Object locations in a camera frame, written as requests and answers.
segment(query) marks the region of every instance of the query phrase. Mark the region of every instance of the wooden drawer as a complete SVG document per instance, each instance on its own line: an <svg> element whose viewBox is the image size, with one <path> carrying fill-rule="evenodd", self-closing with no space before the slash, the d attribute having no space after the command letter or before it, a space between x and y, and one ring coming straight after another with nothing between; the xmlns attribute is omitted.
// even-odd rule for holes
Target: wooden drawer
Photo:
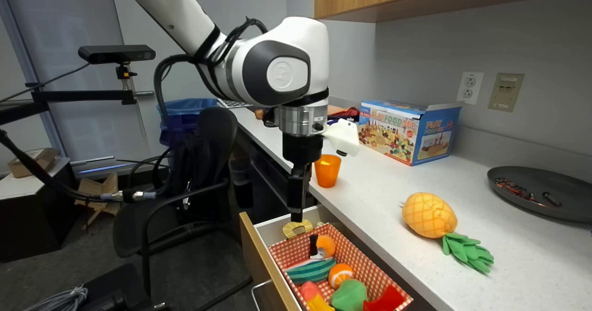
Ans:
<svg viewBox="0 0 592 311"><path fill-rule="evenodd" d="M312 222L313 225L316 225L317 222L340 225L323 206L305 209L304 218ZM253 276L255 284L270 281L254 291L261 311L302 310L268 250L268 246L285 239L282 228L288 222L290 222L289 214L253 225L247 213L240 214L240 234L247 268Z"/></svg>

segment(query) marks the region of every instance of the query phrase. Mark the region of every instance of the chair armrest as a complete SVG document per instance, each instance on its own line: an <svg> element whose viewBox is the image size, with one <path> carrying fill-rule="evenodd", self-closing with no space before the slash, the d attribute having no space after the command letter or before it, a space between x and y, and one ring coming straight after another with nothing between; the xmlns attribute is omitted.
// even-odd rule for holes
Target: chair armrest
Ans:
<svg viewBox="0 0 592 311"><path fill-rule="evenodd" d="M150 215L148 215L148 217L146 218L146 221L144 221L144 224L142 225L142 254L148 254L148 252L149 252L150 245L148 243L148 224L150 223L150 220L152 219L154 214L156 214L156 212L158 212L161 208L163 208L169 204L175 203L176 201L183 200L186 197L192 197L193 195L200 195L201 193L206 193L209 191L213 191L214 189L220 189L220 188L226 187L226 186L228 186L228 178L224 178L224 180L222 180L222 182L220 182L218 184L214 184L209 187L204 187L202 189L197 189L195 191L183 193L182 195L177 195L175 197L166 199L165 201L159 203L150 212Z"/></svg>

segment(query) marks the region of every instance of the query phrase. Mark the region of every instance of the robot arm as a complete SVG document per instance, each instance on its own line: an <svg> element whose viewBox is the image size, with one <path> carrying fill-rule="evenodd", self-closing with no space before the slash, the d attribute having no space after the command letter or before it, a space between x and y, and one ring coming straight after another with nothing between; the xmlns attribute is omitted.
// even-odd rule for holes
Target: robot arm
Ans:
<svg viewBox="0 0 592 311"><path fill-rule="evenodd" d="M279 105L276 123L283 132L283 155L294 163L287 205L292 220L302 221L311 163L320 158L323 147L321 134L326 133L342 155L359 150L355 124L340 122L327 132L326 26L310 18L286 18L267 33L231 44L196 0L136 1L187 54L198 61L216 61L197 64L214 96Z"/></svg>

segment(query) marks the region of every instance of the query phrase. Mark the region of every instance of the round tray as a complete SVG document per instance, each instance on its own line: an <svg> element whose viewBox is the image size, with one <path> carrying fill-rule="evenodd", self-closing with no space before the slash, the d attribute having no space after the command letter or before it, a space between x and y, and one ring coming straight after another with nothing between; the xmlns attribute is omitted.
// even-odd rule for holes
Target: round tray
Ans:
<svg viewBox="0 0 592 311"><path fill-rule="evenodd" d="M522 208L552 218L592 222L592 184L583 180L524 166L498 166L487 172L487 178L495 192ZM498 178L507 178L527 189L528 193L534 195L535 201L524 199L498 186ZM553 205L544 193L549 193L551 199L561 202L561 206Z"/></svg>

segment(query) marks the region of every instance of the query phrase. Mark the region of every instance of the red checkered basket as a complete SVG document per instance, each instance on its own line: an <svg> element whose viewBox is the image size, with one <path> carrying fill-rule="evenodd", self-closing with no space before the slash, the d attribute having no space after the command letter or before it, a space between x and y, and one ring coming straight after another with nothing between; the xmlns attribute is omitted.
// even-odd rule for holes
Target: red checkered basket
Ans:
<svg viewBox="0 0 592 311"><path fill-rule="evenodd" d="M393 286L401 294L404 302L393 311L401 311L407 305L409 305L413 298L409 296L400 286L398 286L393 279L391 279L385 272L382 271L374 262L362 253L353 243L351 243L342 233L340 233L334 226L325 224L310 232L304 233L298 237L288 239L287 241L281 241L269 246L269 252L279 269L282 271L284 278L288 282L292 291L298 297L301 305L305 310L310 311L310 308L302 298L300 294L299 285L294 284L286 270L304 260L309 259L310 256L310 235L328 235L334 239L336 244L336 251L334 258L337 263L345 262L350 265L353 269L353 278L361 281L366 285L368 290L368 300L374 301L382 295L387 286ZM319 289L323 293L323 299L325 302L329 301L329 298L335 292L329 285L328 281L322 281L317 283Z"/></svg>

